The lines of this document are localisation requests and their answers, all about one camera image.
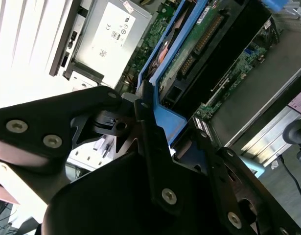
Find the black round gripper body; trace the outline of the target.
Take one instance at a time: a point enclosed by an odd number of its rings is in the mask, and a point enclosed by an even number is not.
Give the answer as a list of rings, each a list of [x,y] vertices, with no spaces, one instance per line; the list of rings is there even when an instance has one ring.
[[[51,200],[44,235],[226,235],[207,177],[174,164],[179,216],[151,201],[145,160],[127,154],[66,185]]]

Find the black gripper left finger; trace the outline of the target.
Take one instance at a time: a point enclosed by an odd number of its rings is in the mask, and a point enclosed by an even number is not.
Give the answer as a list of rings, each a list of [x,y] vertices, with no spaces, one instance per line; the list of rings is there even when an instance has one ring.
[[[0,109],[0,160],[31,172],[55,174],[70,152],[99,135],[115,136],[116,155],[144,158],[149,190],[145,195],[162,211],[181,213],[183,199],[172,177],[174,165],[164,130],[156,124],[144,82],[130,102],[106,86],[35,100]]]

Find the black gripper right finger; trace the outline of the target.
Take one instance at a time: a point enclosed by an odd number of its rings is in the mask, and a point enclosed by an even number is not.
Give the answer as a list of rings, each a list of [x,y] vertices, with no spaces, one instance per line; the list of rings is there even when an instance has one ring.
[[[195,131],[222,235],[301,235],[301,228],[232,150]]]

